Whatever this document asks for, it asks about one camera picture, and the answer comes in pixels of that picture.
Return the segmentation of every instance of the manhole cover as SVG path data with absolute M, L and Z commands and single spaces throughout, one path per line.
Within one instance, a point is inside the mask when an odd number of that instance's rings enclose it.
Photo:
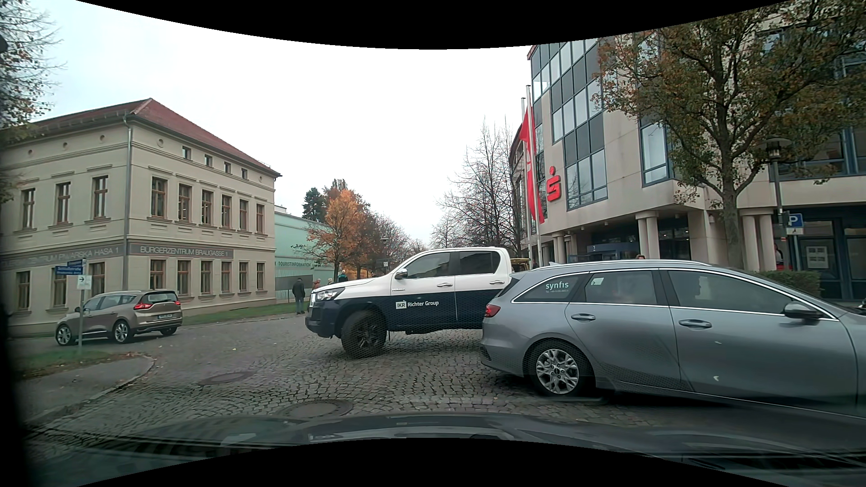
M 289 406 L 280 411 L 281 416 L 289 418 L 324 418 L 325 416 L 342 416 L 352 410 L 352 403 L 344 400 L 314 400 Z
M 232 372 L 215 375 L 198 383 L 199 386 L 214 386 L 215 384 L 226 384 L 228 382 L 237 382 L 244 380 L 252 375 L 252 372 Z

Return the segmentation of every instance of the hedge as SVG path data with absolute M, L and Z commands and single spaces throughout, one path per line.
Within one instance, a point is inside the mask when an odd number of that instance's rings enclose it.
M 821 297 L 821 274 L 812 270 L 765 270 L 758 276 L 815 297 Z

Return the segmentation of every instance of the beige minivan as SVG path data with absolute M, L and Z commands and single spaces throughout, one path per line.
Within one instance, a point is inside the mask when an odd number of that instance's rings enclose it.
M 84 303 L 84 339 L 107 337 L 128 343 L 136 334 L 159 331 L 169 335 L 184 320 L 178 295 L 168 289 L 113 291 L 96 295 Z M 66 347 L 77 341 L 81 309 L 75 308 L 57 322 L 55 340 Z

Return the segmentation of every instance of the green building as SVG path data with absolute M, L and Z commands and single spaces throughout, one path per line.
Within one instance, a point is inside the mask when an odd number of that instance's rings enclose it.
M 274 259 L 276 278 L 276 299 L 285 302 L 291 294 L 290 289 L 298 277 L 303 279 L 307 287 L 307 296 L 313 281 L 322 280 L 327 284 L 328 277 L 333 277 L 333 265 L 316 265 L 304 252 L 294 246 L 309 245 L 307 228 L 318 223 L 305 218 L 286 213 L 286 208 L 275 206 L 274 227 L 276 233 L 276 254 Z

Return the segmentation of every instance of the gray station wagon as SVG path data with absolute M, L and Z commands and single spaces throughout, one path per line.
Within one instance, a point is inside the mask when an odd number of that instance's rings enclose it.
M 593 387 L 866 416 L 866 315 L 706 263 L 520 272 L 487 307 L 481 362 L 543 394 Z
M 61 346 L 75 344 L 79 317 L 75 308 L 57 322 L 55 339 Z M 113 291 L 96 295 L 84 303 L 84 339 L 103 338 L 127 343 L 136 334 L 159 331 L 169 335 L 178 331 L 184 320 L 178 295 L 168 289 Z

